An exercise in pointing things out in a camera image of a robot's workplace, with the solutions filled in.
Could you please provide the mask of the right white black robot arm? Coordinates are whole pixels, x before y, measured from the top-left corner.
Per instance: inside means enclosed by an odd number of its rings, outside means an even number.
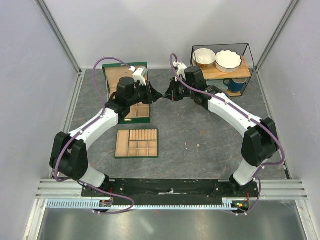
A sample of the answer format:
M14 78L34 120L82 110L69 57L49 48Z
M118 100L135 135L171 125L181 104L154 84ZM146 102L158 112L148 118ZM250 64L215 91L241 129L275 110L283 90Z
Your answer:
M242 196L255 177L258 169L278 150L278 135L271 118L261 119L245 111L215 86L209 86L198 66L187 67L173 63L175 77L171 79L164 97L173 102L191 98L197 105L218 115L243 137L242 161L231 175L229 191L235 197Z

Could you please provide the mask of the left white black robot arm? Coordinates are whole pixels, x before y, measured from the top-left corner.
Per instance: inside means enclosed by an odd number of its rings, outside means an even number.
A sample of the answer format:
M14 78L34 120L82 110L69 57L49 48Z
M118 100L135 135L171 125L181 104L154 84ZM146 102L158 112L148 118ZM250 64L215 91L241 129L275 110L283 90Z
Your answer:
M108 177L89 165L88 149L106 131L124 120L131 106L150 105L162 96L149 82L141 85L132 77L121 78L116 91L96 116L70 133L59 132L55 136L49 162L54 179L57 182L71 179L91 185L99 197L106 196L110 191Z

